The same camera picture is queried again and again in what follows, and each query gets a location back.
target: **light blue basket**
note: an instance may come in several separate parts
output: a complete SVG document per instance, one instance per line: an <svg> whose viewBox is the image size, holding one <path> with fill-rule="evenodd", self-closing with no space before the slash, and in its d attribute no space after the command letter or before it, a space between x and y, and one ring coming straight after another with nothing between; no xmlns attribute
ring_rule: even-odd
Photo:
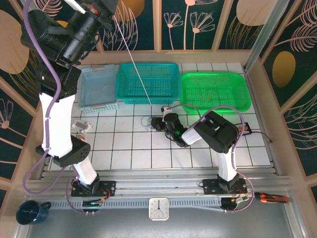
<svg viewBox="0 0 317 238"><path fill-rule="evenodd" d="M152 104L172 104L180 96L180 73L175 63L136 63ZM149 104L132 63L120 65L115 96L127 104Z"/></svg>
<svg viewBox="0 0 317 238"><path fill-rule="evenodd" d="M79 108L84 113L100 113L118 109L114 95L115 65L98 65L82 69L79 81Z"/></svg>

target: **white tile floor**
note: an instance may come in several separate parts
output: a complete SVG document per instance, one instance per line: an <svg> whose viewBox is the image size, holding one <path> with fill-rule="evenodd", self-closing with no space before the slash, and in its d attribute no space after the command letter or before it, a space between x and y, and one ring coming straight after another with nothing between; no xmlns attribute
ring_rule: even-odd
<svg viewBox="0 0 317 238"><path fill-rule="evenodd" d="M178 64L181 73L190 71L232 71L243 74L239 63L183 63ZM109 169L156 169L156 168L204 168L217 167L216 153L200 140L188 148L180 148L165 137L163 132L149 132L141 125L146 119L161 116L162 105L128 105L118 103L118 111L96 114L82 113L74 103L72 119L89 121L92 128L82 134L91 145L90 159L96 170ZM187 127L194 123L197 115L188 115L182 107L173 109L181 123ZM244 119L254 131L260 126L253 105L243 113ZM237 115L223 115L232 123L240 123ZM237 166L269 166L261 134L242 137L236 149ZM49 170L60 170L50 162Z"/></svg>

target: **analog clock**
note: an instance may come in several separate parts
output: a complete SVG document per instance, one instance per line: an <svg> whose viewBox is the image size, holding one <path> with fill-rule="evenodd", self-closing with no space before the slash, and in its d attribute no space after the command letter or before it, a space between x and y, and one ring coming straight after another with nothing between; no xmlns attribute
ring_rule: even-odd
<svg viewBox="0 0 317 238"><path fill-rule="evenodd" d="M152 221L166 221L169 217L169 201L167 198L151 198L149 200L149 218Z"/></svg>

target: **green tray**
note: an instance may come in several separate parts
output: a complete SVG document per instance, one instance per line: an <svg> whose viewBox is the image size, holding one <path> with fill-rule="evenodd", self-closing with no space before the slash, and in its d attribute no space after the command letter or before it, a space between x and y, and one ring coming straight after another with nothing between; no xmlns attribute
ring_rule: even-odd
<svg viewBox="0 0 317 238"><path fill-rule="evenodd" d="M219 105L230 105L240 112L248 110L251 99L246 80L231 72L189 72L181 76L180 103L196 106L201 114ZM183 106L188 114L197 114L190 106ZM231 109L215 110L219 114L235 114Z"/></svg>

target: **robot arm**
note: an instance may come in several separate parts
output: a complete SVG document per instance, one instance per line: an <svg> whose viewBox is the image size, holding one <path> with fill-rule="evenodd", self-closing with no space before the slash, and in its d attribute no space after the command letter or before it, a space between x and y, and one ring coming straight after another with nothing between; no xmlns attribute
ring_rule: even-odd
<svg viewBox="0 0 317 238"><path fill-rule="evenodd" d="M77 11L65 28L40 10L32 10L28 13L36 40L61 82L60 95L50 113L50 147L46 148L44 128L43 143L36 150L39 154L43 154L49 149L48 156L52 156L54 163L60 167L74 165L80 176L79 185L87 192L94 194L99 189L99 176L88 158L90 145L70 135L71 109L81 73L81 70L73 65L80 64L79 60L83 58L86 51L89 51L88 48L94 42L100 27L112 29L112 16L115 14L118 0L82 0L81 5L74 0L66 0L66 2ZM35 50L24 24L21 43ZM57 86L43 62L36 69L36 86L40 92L45 122L45 114Z"/></svg>
<svg viewBox="0 0 317 238"><path fill-rule="evenodd" d="M201 121L195 122L189 128L184 128L178 115L169 107L163 107L162 112L162 118L152 119L152 126L156 130L165 131L180 147L188 147L203 139L211 149L217 152L219 186L225 192L232 190L239 179L231 161L231 147L239 135L238 128L215 112L208 113Z"/></svg>

